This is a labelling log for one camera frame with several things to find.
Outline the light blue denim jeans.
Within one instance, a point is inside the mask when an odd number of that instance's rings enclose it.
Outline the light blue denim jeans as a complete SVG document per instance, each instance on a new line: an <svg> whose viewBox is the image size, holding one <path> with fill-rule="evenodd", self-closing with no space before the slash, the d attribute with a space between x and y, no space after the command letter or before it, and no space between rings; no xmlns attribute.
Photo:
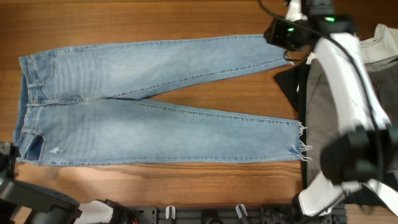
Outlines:
<svg viewBox="0 0 398 224"><path fill-rule="evenodd" d="M297 120L154 101L287 64L260 34L79 45L19 59L14 144L43 166L303 159Z"/></svg>

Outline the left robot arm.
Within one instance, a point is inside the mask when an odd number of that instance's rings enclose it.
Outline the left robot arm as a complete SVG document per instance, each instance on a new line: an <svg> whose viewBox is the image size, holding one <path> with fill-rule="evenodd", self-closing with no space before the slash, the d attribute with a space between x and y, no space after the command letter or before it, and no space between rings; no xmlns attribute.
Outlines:
<svg viewBox="0 0 398 224"><path fill-rule="evenodd" d="M59 191L15 179L18 148L1 143L1 223L15 223L22 207L30 213L25 223L138 223L129 208L110 200L80 203Z"/></svg>

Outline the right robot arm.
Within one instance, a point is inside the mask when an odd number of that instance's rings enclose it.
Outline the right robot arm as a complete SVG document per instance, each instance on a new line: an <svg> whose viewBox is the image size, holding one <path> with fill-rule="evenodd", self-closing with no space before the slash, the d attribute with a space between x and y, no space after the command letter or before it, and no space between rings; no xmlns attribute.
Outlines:
<svg viewBox="0 0 398 224"><path fill-rule="evenodd" d="M312 47L330 86L340 132L322 150L320 171L298 194L293 218L308 223L327 215L363 187L396 212L397 192L382 179L397 153L397 128L376 98L353 21L337 15L331 1L288 1L287 5L287 15L274 16L265 38L289 51Z"/></svg>

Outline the black garment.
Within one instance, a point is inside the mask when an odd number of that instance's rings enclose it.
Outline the black garment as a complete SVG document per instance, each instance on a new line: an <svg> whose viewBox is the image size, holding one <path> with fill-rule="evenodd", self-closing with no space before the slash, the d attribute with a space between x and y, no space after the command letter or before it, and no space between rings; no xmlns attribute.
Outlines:
<svg viewBox="0 0 398 224"><path fill-rule="evenodd" d="M310 65L303 62L274 76L274 80L277 82L279 88L293 109L298 113L298 121L303 126L306 125L306 97L309 71Z"/></svg>

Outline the white cloth garment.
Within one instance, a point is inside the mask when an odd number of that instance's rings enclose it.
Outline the white cloth garment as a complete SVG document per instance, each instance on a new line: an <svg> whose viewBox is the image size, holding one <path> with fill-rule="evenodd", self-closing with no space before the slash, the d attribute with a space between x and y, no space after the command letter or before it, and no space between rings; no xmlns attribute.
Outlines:
<svg viewBox="0 0 398 224"><path fill-rule="evenodd" d="M360 42L364 63L374 63L397 56L397 29L378 24L374 37Z"/></svg>

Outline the grey garment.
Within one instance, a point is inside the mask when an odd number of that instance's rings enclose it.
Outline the grey garment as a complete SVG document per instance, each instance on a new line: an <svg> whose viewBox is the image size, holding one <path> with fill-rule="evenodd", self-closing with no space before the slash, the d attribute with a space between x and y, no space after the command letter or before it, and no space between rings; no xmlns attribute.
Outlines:
<svg viewBox="0 0 398 224"><path fill-rule="evenodd" d="M366 65L375 94L393 126L397 126L397 57ZM320 171L320 152L339 136L338 118L331 90L318 60L312 60L306 93L306 142L313 148L307 153L307 183Z"/></svg>

